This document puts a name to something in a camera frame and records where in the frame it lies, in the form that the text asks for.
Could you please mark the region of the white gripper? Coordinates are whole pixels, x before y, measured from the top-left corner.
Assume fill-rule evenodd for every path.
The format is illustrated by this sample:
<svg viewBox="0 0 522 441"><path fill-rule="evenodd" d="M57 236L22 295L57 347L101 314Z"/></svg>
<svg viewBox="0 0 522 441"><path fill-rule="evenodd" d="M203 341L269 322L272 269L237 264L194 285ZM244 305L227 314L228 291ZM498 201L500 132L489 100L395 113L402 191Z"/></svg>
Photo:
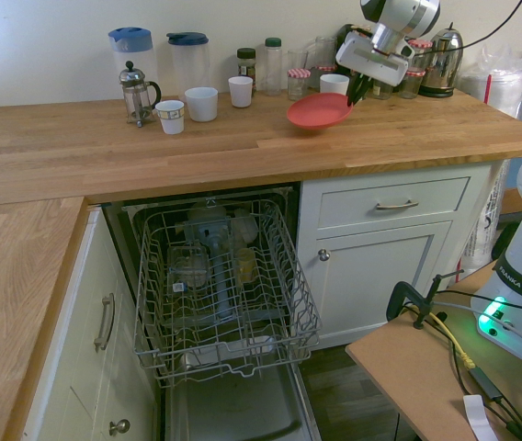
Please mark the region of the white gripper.
<svg viewBox="0 0 522 441"><path fill-rule="evenodd" d="M355 105L362 100L372 79L387 85L398 85L408 71L413 57L414 49L404 39L386 55L377 52L369 38L349 32L335 56L339 65L356 72L349 78L347 104Z"/></svg>

